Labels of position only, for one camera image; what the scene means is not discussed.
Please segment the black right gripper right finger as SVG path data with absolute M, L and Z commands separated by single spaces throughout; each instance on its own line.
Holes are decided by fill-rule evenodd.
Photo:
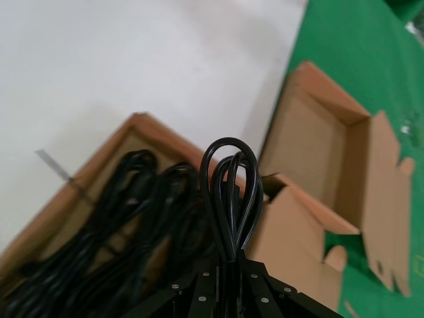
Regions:
M 335 308 L 340 272 L 326 264 L 289 262 L 275 278 L 264 263 L 240 253 L 238 271 L 244 317 L 340 316 Z

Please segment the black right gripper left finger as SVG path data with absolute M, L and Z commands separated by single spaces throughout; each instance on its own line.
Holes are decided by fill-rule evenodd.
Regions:
M 128 310 L 125 317 L 233 317 L 234 263 L 201 260 L 192 271 Z

